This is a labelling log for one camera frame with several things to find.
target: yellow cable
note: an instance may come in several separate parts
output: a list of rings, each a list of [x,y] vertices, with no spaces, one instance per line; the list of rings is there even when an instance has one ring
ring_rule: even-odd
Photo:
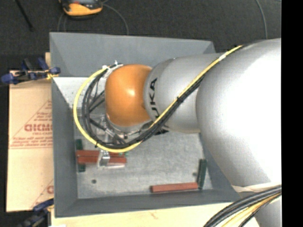
[[[179,94],[178,97],[182,96],[191,86],[193,86],[202,76],[204,76],[214,65],[216,65],[218,62],[220,62],[221,60],[223,60],[226,56],[228,56],[229,54],[233,53],[234,51],[236,51],[237,49],[241,48],[242,45],[237,46],[231,50],[229,50],[228,52],[224,53],[222,56],[220,56],[218,59],[214,60],[211,64],[209,64],[202,72],[199,73],[198,76],[196,76],[196,78]],[[99,144],[96,140],[94,140],[93,138],[91,138],[86,132],[85,130],[82,128],[79,119],[78,119],[78,114],[77,114],[77,105],[78,105],[78,100],[79,97],[81,95],[81,92],[83,91],[83,89],[85,88],[85,86],[93,79],[95,78],[97,75],[101,74],[102,72],[104,72],[108,67],[105,67],[103,69],[100,69],[98,71],[96,71],[95,73],[93,73],[89,78],[87,78],[85,80],[85,82],[81,85],[81,87],[79,88],[75,100],[74,100],[74,105],[73,105],[73,117],[75,120],[75,124],[77,126],[77,128],[79,129],[79,131],[81,132],[81,134],[91,143],[93,143],[94,145],[98,146],[99,148],[106,150],[106,151],[110,151],[110,152],[115,152],[115,153],[122,153],[122,152],[126,152],[129,150],[134,149],[135,147],[137,147],[138,145],[140,145],[143,140],[132,144],[128,147],[125,148],[108,148],[105,147],[101,144]],[[174,105],[174,103],[177,101],[177,98],[174,99],[174,101],[162,112],[162,114],[154,121],[154,123],[149,127],[149,129],[154,126],[166,113],[167,111]]]
[[[275,194],[273,196],[270,196],[258,203],[255,203],[254,205],[246,208],[242,212],[236,214],[234,217],[232,217],[230,220],[228,220],[222,227],[235,227],[238,226],[238,222],[243,221],[244,219],[248,218],[253,212],[255,212],[258,208],[260,208],[262,205],[266,204],[267,202],[272,201],[275,197],[277,197],[279,194]]]

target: black cable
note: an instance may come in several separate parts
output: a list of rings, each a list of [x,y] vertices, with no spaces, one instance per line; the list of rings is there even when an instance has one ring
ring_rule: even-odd
[[[209,221],[204,225],[204,227],[215,227],[223,220],[232,216],[233,214],[276,194],[282,195],[282,185],[278,185],[269,190],[255,193],[251,196],[248,196],[232,203],[231,205],[227,206],[226,208],[212,216]]]
[[[253,211],[238,227],[243,227],[244,225],[246,225],[254,216],[255,214],[263,209],[264,207],[266,207],[268,204],[270,204],[273,200],[277,199],[280,196],[276,196],[274,199],[272,199],[271,201],[268,201],[267,203],[263,204],[262,206],[260,206],[259,208],[257,208],[255,211]]]
[[[87,111],[89,109],[89,99],[91,97],[91,93],[93,91],[93,88],[97,84],[97,82],[102,78],[102,76],[105,74],[103,72],[102,74],[98,75],[95,77],[95,79],[90,83],[88,89],[85,92],[85,95],[83,97],[83,102],[82,102],[82,117],[84,121],[84,128],[86,132],[99,144],[107,147],[107,148],[126,148],[130,145],[133,145],[139,141],[146,141],[153,135],[155,135],[157,132],[159,132],[164,124],[168,121],[168,119],[172,116],[172,114],[176,111],[176,109],[179,107],[179,105],[193,92],[195,91],[199,86],[204,78],[201,77],[192,87],[190,87],[182,96],[180,96],[177,101],[174,103],[174,105],[167,111],[167,113],[156,123],[154,124],[151,128],[149,128],[147,131],[143,132],[140,136],[137,138],[127,142],[127,143],[122,143],[122,144],[114,144],[114,143],[108,143],[108,142],[103,142],[101,141],[97,135],[93,132],[91,126],[90,126],[90,112]]]
[[[16,1],[17,5],[18,5],[18,7],[19,7],[19,9],[20,9],[20,11],[21,11],[21,13],[22,13],[22,15],[23,15],[25,21],[26,21],[27,24],[28,24],[29,30],[30,30],[31,32],[34,32],[34,31],[35,31],[35,28],[34,28],[34,26],[32,25],[32,23],[30,22],[30,20],[29,20],[29,18],[28,18],[28,16],[27,16],[26,12],[24,11],[24,8],[22,7],[20,1],[19,1],[19,0],[15,0],[15,1]]]

